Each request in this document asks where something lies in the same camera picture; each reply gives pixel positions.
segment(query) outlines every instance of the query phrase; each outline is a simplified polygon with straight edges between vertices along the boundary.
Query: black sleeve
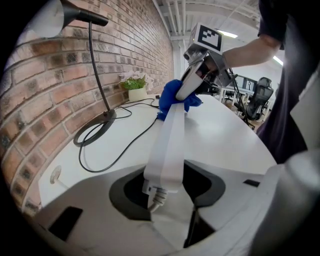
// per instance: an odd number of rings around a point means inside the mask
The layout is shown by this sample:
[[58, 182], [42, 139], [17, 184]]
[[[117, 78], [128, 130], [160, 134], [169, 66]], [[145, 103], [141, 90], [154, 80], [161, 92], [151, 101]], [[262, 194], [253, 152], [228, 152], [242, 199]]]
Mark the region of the black sleeve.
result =
[[259, 0], [261, 18], [258, 37], [268, 35], [283, 42], [288, 16], [281, 2], [282, 0]]

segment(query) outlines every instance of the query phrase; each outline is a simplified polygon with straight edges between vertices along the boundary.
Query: ceiling light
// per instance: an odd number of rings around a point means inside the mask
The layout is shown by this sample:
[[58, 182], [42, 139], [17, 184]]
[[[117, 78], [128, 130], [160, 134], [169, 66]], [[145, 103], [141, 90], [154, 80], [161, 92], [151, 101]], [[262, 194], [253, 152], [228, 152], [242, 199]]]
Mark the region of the ceiling light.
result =
[[219, 30], [219, 29], [218, 29], [218, 31], [221, 32], [222, 34], [224, 34], [224, 35], [227, 36], [227, 37], [231, 37], [231, 38], [236, 38], [236, 37], [237, 37], [236, 34], [232, 34], [232, 33], [229, 33], [229, 32], [225, 32], [225, 31], [222, 31], [222, 30]]
[[273, 59], [274, 59], [276, 62], [278, 62], [281, 66], [284, 65], [284, 62], [281, 61], [281, 59], [279, 59], [277, 56], [273, 56]]

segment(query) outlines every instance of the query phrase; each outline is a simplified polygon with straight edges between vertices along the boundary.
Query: dark shirt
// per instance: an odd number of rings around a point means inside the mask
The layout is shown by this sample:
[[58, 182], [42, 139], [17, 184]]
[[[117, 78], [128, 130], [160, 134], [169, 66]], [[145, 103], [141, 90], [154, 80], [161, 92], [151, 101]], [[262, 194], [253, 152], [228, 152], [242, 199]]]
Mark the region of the dark shirt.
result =
[[272, 111], [257, 135], [281, 164], [307, 149], [290, 111], [320, 60], [319, 14], [318, 8], [291, 0], [259, 0], [259, 9], [258, 36], [268, 35], [282, 42], [284, 64]]

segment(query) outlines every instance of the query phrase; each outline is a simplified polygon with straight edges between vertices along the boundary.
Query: cable connector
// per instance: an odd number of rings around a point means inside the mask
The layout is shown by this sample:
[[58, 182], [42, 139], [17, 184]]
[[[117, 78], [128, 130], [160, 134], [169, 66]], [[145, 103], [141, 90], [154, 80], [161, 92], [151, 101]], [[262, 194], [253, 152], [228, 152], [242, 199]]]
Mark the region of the cable connector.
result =
[[153, 213], [160, 206], [163, 206], [165, 204], [167, 196], [168, 196], [168, 191], [166, 189], [157, 188], [152, 200], [153, 204], [148, 208], [148, 211]]

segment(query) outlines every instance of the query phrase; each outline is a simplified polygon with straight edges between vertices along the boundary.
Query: ceiling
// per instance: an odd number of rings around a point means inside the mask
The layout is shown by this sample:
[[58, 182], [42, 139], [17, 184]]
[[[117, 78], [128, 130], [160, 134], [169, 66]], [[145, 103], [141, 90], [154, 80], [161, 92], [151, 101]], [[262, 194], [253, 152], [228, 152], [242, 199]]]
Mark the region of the ceiling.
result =
[[[259, 0], [153, 0], [153, 2], [162, 14], [172, 41], [182, 40], [188, 44], [191, 30], [198, 22], [238, 35], [237, 38], [225, 37], [224, 51], [249, 43], [258, 35]], [[283, 60], [283, 51], [279, 51], [276, 56]]]

